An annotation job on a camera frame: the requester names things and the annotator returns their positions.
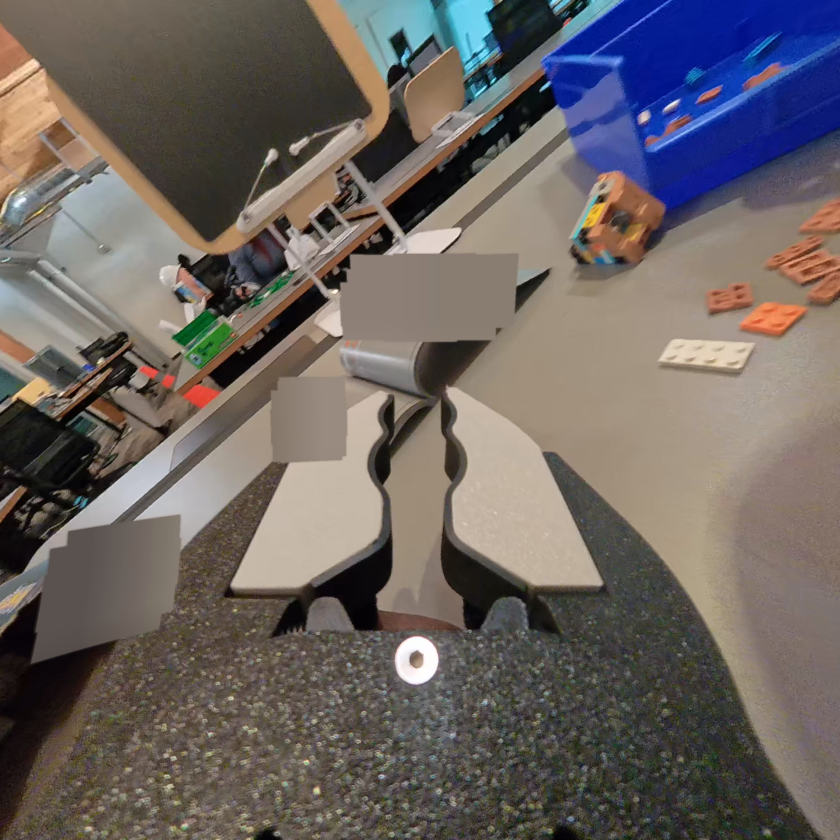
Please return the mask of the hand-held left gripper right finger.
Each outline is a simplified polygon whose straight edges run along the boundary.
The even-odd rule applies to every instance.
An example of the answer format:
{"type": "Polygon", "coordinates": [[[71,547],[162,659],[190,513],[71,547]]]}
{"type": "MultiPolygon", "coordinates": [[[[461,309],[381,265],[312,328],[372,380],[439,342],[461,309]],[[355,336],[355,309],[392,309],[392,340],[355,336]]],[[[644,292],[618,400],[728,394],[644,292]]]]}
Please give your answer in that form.
{"type": "Polygon", "coordinates": [[[464,613],[487,614],[505,597],[534,613],[541,596],[604,589],[540,446],[457,387],[440,405],[449,479],[440,559],[464,613]]]}

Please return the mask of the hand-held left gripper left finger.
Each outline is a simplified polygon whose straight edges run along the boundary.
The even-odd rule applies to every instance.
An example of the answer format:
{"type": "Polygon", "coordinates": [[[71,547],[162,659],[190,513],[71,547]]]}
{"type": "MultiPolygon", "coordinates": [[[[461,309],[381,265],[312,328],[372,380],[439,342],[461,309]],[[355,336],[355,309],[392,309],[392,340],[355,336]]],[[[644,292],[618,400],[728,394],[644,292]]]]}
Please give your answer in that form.
{"type": "Polygon", "coordinates": [[[229,584],[238,598],[321,597],[348,614],[376,614],[392,573],[394,397],[374,391],[348,414],[341,460],[289,465],[229,584]]]}

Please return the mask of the white brick plate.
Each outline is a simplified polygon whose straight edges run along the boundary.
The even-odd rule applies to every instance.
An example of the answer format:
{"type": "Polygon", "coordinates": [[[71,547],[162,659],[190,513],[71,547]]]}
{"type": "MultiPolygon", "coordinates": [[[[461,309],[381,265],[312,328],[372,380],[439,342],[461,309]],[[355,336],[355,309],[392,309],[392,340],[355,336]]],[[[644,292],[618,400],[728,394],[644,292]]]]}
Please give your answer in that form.
{"type": "Polygon", "coordinates": [[[755,343],[672,339],[658,357],[661,367],[739,375],[751,359],[755,343]]]}

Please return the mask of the brown square brick plate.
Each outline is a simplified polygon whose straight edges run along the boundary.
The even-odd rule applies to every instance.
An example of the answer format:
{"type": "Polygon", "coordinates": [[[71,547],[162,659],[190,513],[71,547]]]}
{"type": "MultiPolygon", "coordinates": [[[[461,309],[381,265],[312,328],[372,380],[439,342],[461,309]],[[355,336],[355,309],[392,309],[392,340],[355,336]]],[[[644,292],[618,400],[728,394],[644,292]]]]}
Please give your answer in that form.
{"type": "Polygon", "coordinates": [[[710,289],[706,292],[706,308],[709,316],[749,309],[753,304],[753,289],[748,282],[731,283],[726,287],[710,289]]]}

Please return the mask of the orange square brick plate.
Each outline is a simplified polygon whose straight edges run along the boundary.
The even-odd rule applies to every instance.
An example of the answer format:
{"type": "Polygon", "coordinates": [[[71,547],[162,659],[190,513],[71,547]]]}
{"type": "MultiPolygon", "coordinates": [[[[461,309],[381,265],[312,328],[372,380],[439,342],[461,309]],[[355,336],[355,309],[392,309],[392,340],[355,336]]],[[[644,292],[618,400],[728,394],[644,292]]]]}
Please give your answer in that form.
{"type": "Polygon", "coordinates": [[[808,307],[803,306],[765,302],[751,310],[740,321],[738,328],[745,333],[779,338],[801,321],[808,310],[808,307]]]}

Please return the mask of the narrow brown brick plate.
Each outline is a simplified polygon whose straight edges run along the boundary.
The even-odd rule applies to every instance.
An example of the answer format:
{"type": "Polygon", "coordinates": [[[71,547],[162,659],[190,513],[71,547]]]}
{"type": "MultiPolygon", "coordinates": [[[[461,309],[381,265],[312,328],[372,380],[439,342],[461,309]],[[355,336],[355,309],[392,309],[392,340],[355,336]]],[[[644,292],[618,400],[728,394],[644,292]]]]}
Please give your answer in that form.
{"type": "Polygon", "coordinates": [[[764,268],[767,270],[779,270],[781,267],[819,250],[823,246],[823,242],[824,238],[821,236],[812,235],[804,237],[767,258],[764,263],[764,268]]]}

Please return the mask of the pile of brown bricks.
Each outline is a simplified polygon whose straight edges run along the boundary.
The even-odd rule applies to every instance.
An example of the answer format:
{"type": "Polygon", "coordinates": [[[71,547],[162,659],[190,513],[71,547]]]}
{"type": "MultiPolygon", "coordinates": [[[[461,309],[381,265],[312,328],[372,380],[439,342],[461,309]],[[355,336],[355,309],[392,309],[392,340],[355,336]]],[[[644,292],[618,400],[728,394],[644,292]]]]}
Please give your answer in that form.
{"type": "Polygon", "coordinates": [[[721,105],[733,97],[747,93],[760,87],[774,77],[779,76],[787,70],[787,67],[779,62],[766,66],[761,72],[754,72],[749,77],[742,78],[742,73],[728,76],[722,84],[714,87],[700,85],[698,89],[686,89],[683,98],[676,98],[666,104],[654,126],[661,131],[653,133],[649,126],[654,119],[652,109],[644,110],[637,115],[637,125],[640,129],[646,129],[644,147],[649,148],[657,142],[664,140],[673,133],[681,131],[695,118],[701,117],[711,110],[712,107],[721,105]]]}

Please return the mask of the blue plastic bin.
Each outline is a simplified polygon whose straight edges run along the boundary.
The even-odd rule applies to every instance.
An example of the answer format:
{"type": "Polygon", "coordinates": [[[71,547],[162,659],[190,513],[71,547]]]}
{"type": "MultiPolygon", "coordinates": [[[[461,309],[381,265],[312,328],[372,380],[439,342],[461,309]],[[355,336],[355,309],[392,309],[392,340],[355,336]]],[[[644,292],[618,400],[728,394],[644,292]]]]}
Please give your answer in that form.
{"type": "Polygon", "coordinates": [[[668,208],[838,129],[839,2],[621,2],[542,66],[575,152],[599,172],[622,172],[668,208]],[[762,38],[779,44],[755,65],[762,38]],[[714,87],[779,62],[787,70],[724,101],[649,148],[637,115],[683,98],[687,71],[714,87]]]}

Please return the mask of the grey desk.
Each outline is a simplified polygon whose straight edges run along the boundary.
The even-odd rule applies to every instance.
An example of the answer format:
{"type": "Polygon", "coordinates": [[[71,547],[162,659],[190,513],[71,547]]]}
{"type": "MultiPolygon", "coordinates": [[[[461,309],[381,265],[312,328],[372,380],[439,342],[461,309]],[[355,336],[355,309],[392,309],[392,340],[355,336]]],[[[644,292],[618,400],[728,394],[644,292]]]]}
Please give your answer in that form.
{"type": "Polygon", "coordinates": [[[838,132],[677,209],[635,268],[567,237],[596,177],[565,141],[459,249],[551,266],[457,387],[541,450],[599,561],[547,633],[275,636],[224,590],[283,469],[270,408],[145,511],[184,507],[159,631],[33,666],[6,713],[2,838],[838,838],[838,304],[743,373],[658,365],[737,340],[708,289],[803,300],[764,268],[838,196],[838,132]]]}

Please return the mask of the grey instruction booklet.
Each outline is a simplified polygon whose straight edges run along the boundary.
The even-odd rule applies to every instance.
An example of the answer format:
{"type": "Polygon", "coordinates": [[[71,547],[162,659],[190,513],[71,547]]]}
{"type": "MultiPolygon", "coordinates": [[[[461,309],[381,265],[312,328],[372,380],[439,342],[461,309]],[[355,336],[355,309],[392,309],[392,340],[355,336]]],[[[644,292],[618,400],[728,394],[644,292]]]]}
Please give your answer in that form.
{"type": "Polygon", "coordinates": [[[394,394],[394,454],[489,343],[343,341],[339,359],[348,376],[394,394]]]}

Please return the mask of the green brick box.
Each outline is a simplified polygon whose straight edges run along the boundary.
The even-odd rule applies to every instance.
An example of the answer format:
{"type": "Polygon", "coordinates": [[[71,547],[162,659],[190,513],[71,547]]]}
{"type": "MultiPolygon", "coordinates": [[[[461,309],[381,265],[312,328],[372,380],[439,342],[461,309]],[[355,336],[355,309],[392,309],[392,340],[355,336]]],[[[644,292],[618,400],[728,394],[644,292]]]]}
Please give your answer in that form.
{"type": "Polygon", "coordinates": [[[215,311],[204,310],[184,328],[176,331],[172,339],[182,348],[186,361],[202,369],[215,359],[235,339],[230,318],[218,316],[215,311]]]}

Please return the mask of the scattered green bricks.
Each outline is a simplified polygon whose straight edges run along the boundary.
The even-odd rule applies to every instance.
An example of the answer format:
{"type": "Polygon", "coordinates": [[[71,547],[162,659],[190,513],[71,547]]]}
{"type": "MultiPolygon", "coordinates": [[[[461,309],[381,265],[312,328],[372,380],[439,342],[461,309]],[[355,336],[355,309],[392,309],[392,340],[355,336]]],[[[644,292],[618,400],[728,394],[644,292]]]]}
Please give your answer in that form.
{"type": "Polygon", "coordinates": [[[292,281],[295,272],[288,270],[274,279],[271,283],[261,288],[248,302],[248,308],[255,308],[264,301],[283,291],[292,281]]]}

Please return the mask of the white tablet stand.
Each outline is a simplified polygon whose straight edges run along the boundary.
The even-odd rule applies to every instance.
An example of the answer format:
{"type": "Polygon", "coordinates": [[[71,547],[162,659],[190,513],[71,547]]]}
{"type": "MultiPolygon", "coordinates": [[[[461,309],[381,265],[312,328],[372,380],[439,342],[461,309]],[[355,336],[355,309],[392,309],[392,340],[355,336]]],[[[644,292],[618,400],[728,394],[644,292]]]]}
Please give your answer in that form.
{"type": "Polygon", "coordinates": [[[450,112],[436,122],[430,137],[437,140],[437,151],[455,151],[485,128],[492,118],[468,111],[450,112]]]}
{"type": "Polygon", "coordinates": [[[300,164],[293,173],[279,185],[272,187],[261,196],[248,197],[244,209],[236,222],[237,231],[247,238],[254,238],[267,229],[273,239],[281,245],[289,255],[298,262],[296,274],[289,283],[289,287],[297,287],[300,280],[306,277],[310,284],[318,288],[324,297],[326,306],[316,317],[316,325],[320,328],[328,326],[327,333],[339,338],[341,332],[340,305],[337,290],[329,289],[321,280],[314,268],[314,262],[305,253],[300,252],[287,236],[277,227],[277,219],[283,215],[287,218],[290,228],[296,229],[298,223],[292,221],[292,209],[312,203],[312,195],[322,188],[321,182],[330,182],[341,171],[350,175],[367,203],[373,206],[374,214],[379,221],[392,233],[392,247],[389,255],[437,255],[443,254],[454,245],[462,234],[461,227],[434,229],[426,233],[406,234],[396,222],[394,216],[384,205],[374,186],[364,177],[359,168],[352,161],[352,153],[361,151],[375,137],[369,133],[368,121],[355,119],[334,125],[328,129],[311,133],[288,148],[291,157],[297,158],[314,140],[329,137],[326,145],[309,161],[300,164]]]}
{"type": "Polygon", "coordinates": [[[352,224],[336,207],[335,203],[325,202],[317,206],[310,214],[311,227],[320,237],[318,253],[330,254],[346,244],[359,229],[358,224],[352,224]],[[322,217],[331,216],[332,227],[322,223],[322,217]]]}

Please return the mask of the brown yellow brick assembly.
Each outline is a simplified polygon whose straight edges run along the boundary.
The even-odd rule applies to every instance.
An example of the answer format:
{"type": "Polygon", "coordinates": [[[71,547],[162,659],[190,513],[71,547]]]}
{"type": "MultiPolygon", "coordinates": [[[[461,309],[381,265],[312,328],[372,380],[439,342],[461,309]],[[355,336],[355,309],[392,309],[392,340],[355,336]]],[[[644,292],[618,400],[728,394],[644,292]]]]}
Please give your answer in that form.
{"type": "Polygon", "coordinates": [[[619,171],[599,175],[570,235],[580,266],[634,266],[659,229],[665,205],[619,171]]]}

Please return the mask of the silver ventilation duct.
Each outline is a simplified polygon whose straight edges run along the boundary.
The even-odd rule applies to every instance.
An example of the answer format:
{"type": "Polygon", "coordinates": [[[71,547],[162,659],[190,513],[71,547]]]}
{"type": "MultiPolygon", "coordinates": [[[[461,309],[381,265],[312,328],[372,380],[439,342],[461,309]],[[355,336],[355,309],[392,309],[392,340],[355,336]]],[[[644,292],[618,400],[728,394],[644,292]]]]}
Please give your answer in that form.
{"type": "Polygon", "coordinates": [[[62,201],[80,186],[88,184],[96,175],[103,174],[108,164],[100,157],[75,171],[57,165],[22,182],[3,200],[1,225],[4,228],[21,228],[46,209],[62,201]]]}

